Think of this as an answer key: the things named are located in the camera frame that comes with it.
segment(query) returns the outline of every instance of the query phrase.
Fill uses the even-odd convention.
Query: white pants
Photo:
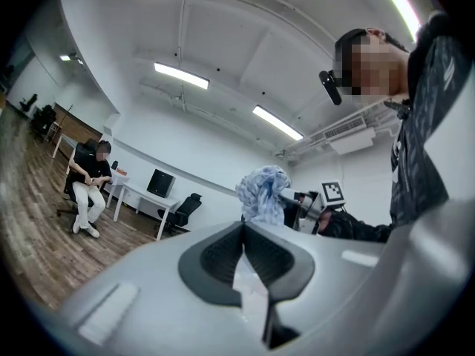
[[[77,209],[79,212],[79,227],[87,228],[89,223],[94,223],[101,212],[104,211],[104,198],[97,186],[88,186],[85,183],[73,182],[73,190],[76,195]],[[88,197],[94,202],[89,212]]]

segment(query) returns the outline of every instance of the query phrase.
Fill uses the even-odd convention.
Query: black shirt
[[[88,172],[91,178],[97,178],[100,176],[112,177],[111,168],[109,167],[109,162],[107,161],[97,161],[96,152],[89,151],[84,147],[79,145],[76,147],[76,153],[74,154],[74,162],[81,166],[85,171]],[[74,173],[72,177],[73,182],[84,183],[84,176],[79,173]]]

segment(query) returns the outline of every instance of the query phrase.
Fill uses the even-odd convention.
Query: computer monitor
[[[170,190],[175,182],[175,177],[155,169],[154,175],[150,179],[147,191],[159,197],[166,198],[170,194]]]

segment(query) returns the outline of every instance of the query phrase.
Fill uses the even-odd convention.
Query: ceiling
[[[412,48],[390,0],[127,0],[126,7],[130,77],[140,93],[274,154],[295,141],[254,115],[254,106],[304,136],[361,107],[350,98],[332,105],[318,80],[320,71],[332,68],[339,36],[355,27],[380,27]],[[182,86],[155,72],[154,62],[204,76],[209,89]]]

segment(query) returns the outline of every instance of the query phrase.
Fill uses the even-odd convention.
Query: black rubber part
[[[270,306],[298,297],[315,272],[312,256],[251,222],[245,237],[246,256],[269,291]]]
[[[212,304],[240,306],[232,289],[236,265],[243,252],[269,291],[269,306],[296,298],[313,276],[313,258],[302,248],[259,229],[235,222],[188,248],[178,271],[198,297]]]
[[[243,252],[241,226],[241,222],[235,222],[192,245],[178,261],[183,282],[207,303],[241,307],[240,293],[232,289],[234,271]]]
[[[275,307],[267,309],[266,325],[262,335],[262,341],[269,349],[274,349],[282,344],[294,340],[299,333],[290,327],[286,327],[279,319]]]

